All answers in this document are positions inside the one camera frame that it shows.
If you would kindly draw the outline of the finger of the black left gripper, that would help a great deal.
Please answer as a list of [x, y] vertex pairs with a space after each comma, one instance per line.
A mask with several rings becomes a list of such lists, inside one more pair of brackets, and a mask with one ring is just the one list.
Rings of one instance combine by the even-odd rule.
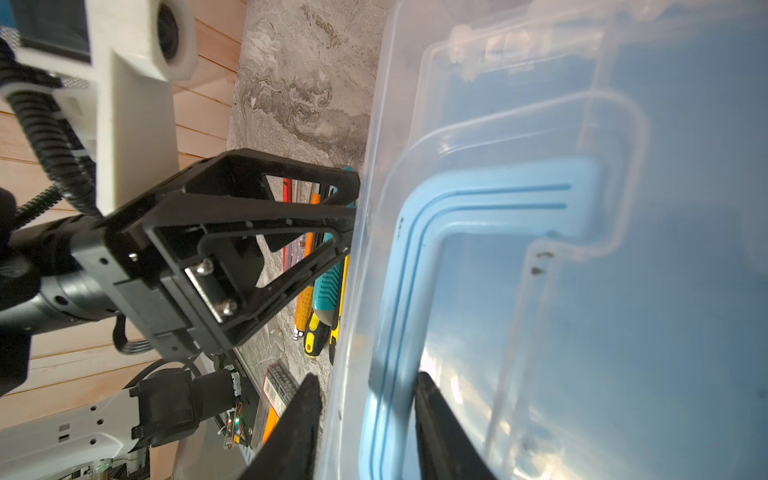
[[[270, 177], [330, 185], [336, 192], [316, 205], [282, 202], [274, 198]], [[277, 230], [323, 230], [349, 240], [355, 223], [349, 205], [359, 192], [360, 178], [353, 171], [239, 149], [193, 164], [101, 225], [117, 231], [135, 223], [154, 228], [268, 222]]]
[[[354, 208], [306, 203], [160, 203], [143, 229], [170, 270], [171, 296], [204, 351], [241, 346], [351, 247]], [[323, 238], [270, 281], [266, 257], [306, 233]]]

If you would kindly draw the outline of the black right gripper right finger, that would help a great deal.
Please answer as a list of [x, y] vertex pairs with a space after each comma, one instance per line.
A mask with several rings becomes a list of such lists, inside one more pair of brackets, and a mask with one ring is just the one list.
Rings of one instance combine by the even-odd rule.
[[415, 421], [422, 479], [495, 479], [427, 372], [416, 377]]

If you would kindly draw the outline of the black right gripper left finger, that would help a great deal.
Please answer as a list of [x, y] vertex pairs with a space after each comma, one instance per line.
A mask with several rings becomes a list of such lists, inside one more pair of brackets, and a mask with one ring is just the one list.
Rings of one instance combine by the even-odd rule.
[[239, 480], [313, 479], [322, 407], [319, 379], [308, 374]]

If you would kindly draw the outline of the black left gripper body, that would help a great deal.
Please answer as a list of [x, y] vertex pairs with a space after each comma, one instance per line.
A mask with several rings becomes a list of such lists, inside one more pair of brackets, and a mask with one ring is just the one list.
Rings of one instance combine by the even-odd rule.
[[239, 345], [239, 204], [134, 203], [71, 225], [74, 259], [163, 357]]

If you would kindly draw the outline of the red handled tool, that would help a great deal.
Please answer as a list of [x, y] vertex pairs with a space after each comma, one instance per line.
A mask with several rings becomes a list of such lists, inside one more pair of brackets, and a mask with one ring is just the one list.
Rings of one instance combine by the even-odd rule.
[[[293, 201], [293, 181], [289, 178], [283, 179], [283, 202], [291, 203]], [[282, 249], [282, 271], [287, 271], [291, 266], [291, 260], [293, 255], [293, 245], [289, 242]]]

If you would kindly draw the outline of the blue clear-lid tool box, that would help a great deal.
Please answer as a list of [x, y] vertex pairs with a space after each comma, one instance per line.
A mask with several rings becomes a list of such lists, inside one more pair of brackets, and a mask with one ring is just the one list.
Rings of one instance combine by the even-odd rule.
[[767, 5], [400, 1], [320, 479], [767, 475]]

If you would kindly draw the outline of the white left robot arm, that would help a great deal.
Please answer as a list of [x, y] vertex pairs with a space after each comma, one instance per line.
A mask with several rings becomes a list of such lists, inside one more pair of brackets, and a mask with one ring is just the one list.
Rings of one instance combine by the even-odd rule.
[[115, 212], [12, 232], [1, 249], [1, 390], [36, 335], [114, 318], [159, 360], [114, 396], [1, 432], [5, 479], [145, 478], [149, 451], [213, 420], [247, 444], [259, 395], [234, 351], [350, 250], [351, 170], [240, 149]]

